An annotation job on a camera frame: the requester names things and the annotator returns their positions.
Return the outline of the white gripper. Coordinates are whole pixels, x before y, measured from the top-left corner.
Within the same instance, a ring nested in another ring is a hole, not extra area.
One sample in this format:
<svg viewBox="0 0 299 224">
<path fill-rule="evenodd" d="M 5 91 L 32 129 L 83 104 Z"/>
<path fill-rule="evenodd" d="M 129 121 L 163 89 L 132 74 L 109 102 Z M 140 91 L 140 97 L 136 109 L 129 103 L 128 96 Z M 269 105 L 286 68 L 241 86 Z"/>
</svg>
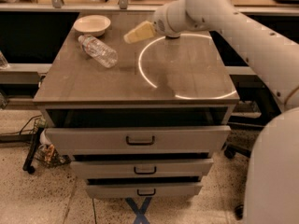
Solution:
<svg viewBox="0 0 299 224">
<path fill-rule="evenodd" d="M 152 22 L 143 21 L 123 36 L 124 41 L 133 44 L 159 35 L 180 35 L 181 32 L 194 31 L 196 22 L 186 11 L 186 0 L 167 3 L 156 9 Z"/>
</svg>

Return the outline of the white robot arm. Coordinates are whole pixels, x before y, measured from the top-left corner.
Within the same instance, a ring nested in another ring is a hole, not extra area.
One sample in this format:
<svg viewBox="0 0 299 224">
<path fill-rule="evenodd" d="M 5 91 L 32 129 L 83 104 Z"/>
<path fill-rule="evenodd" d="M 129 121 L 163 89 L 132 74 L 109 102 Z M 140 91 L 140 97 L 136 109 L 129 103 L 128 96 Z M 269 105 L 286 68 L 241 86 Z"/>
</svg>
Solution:
<svg viewBox="0 0 299 224">
<path fill-rule="evenodd" d="M 165 4 L 124 40 L 200 30 L 219 33 L 283 106 L 251 151 L 244 224 L 299 224 L 299 45 L 238 12 L 229 0 Z"/>
</svg>

